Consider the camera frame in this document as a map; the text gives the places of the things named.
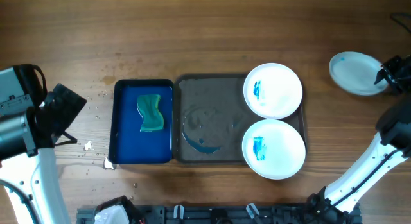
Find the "blue residue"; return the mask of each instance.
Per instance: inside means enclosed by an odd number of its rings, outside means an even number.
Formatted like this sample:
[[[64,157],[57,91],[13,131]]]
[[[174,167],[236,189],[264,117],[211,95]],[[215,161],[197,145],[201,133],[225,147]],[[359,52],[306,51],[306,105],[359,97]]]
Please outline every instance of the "blue residue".
[[[259,86],[261,85],[261,80],[257,80],[254,84],[254,95],[259,99]]]
[[[254,145],[252,146],[252,151],[256,155],[257,160],[265,159],[265,152],[267,151],[267,146],[263,144],[264,137],[255,137]]]
[[[186,132],[184,131],[184,128],[182,129],[182,136],[185,138],[185,140],[187,141],[187,143],[193,147],[194,149],[196,149],[197,151],[199,151],[200,153],[206,153],[206,154],[212,154],[215,151],[219,150],[221,148],[221,146],[219,147],[205,147],[205,146],[201,146],[199,143],[197,143],[196,141],[191,140]]]

